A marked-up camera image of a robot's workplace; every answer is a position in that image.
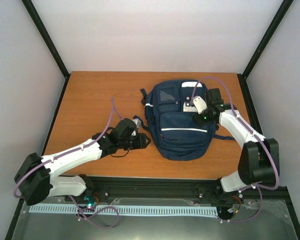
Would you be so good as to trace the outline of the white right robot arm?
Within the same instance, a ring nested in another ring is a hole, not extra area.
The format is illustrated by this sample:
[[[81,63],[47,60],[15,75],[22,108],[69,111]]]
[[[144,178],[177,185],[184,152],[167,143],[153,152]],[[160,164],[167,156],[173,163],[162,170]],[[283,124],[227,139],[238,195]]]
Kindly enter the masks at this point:
[[[276,190],[280,185],[279,144],[266,138],[242,118],[232,101],[225,103],[218,88],[208,90],[204,97],[193,94],[193,120],[199,126],[216,123],[224,127],[241,148],[237,170],[218,180],[220,192],[243,192],[249,188]]]

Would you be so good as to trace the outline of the navy blue backpack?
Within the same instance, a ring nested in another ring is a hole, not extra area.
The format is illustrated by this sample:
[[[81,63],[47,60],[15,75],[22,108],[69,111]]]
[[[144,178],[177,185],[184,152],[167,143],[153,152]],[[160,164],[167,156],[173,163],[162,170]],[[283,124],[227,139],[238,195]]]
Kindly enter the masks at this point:
[[[199,126],[193,110],[187,110],[192,96],[205,98],[206,85],[195,79],[173,79],[158,83],[150,92],[140,89],[148,131],[159,153],[168,160],[191,161],[202,157],[213,139],[234,140],[216,133],[209,122]]]

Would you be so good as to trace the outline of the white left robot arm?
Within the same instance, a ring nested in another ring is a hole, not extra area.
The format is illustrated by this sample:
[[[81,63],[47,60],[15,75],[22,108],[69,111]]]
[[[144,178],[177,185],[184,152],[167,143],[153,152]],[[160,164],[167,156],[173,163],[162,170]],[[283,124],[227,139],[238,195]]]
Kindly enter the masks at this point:
[[[107,127],[83,143],[61,152],[39,156],[29,154],[17,171],[13,191],[15,198],[23,199],[28,206],[41,203],[50,197],[69,196],[80,202],[96,199],[95,187],[85,174],[63,174],[85,163],[107,156],[118,150],[145,149],[151,139],[139,128],[139,119],[124,118],[115,127]]]

